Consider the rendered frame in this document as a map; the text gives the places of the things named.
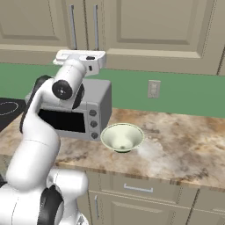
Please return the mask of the beige base cupboard door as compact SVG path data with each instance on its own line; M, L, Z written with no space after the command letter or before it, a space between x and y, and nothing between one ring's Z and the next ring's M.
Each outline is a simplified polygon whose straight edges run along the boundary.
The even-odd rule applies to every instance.
M188 225L225 225L225 192L200 189Z
M97 220L94 197L98 196ZM185 225L189 208L89 191L93 225Z

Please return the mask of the pale green bowl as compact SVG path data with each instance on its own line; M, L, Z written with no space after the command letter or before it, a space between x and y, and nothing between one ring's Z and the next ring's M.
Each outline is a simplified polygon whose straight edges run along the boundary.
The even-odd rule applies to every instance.
M100 140L109 149L118 153L127 153L138 148L144 141L143 131L130 123L116 123L106 127Z

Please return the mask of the silver toaster oven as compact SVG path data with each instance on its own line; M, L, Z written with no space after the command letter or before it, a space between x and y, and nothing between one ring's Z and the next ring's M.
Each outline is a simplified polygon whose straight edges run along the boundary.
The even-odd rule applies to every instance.
M99 141L112 115L112 85L108 80L84 79L78 91L81 100L58 99L52 92L54 79L41 76L26 96L20 122L24 136L46 140L59 135Z

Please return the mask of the black hob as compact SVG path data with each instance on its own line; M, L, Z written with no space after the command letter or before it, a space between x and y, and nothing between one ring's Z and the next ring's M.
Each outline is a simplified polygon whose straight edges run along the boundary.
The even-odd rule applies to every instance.
M0 132L25 110L25 106L23 99L0 98Z

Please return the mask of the beige drawer front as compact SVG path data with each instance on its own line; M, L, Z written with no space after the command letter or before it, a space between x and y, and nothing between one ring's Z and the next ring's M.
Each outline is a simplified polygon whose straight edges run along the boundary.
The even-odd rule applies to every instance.
M87 171L86 174L90 180L91 191L112 192L126 196L134 196L179 207L191 207L197 193L196 189L183 187L182 185L171 185L170 183L163 183L156 179L129 178L121 174L98 173L93 171ZM124 184L145 189L153 187L154 191L150 193L127 190L124 189Z

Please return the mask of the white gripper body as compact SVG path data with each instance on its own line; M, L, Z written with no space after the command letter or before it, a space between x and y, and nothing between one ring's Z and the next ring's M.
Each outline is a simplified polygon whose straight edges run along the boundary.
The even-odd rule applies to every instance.
M95 50L59 50L53 64L62 65L71 55L76 55L82 61L86 61L88 56L93 57L94 61L98 61L101 68L106 64L106 52Z

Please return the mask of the white wall outlet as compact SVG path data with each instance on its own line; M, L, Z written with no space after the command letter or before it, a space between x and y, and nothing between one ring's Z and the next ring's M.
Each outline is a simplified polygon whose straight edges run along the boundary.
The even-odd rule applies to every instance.
M159 80L148 81L148 98L159 98L160 85L161 82Z

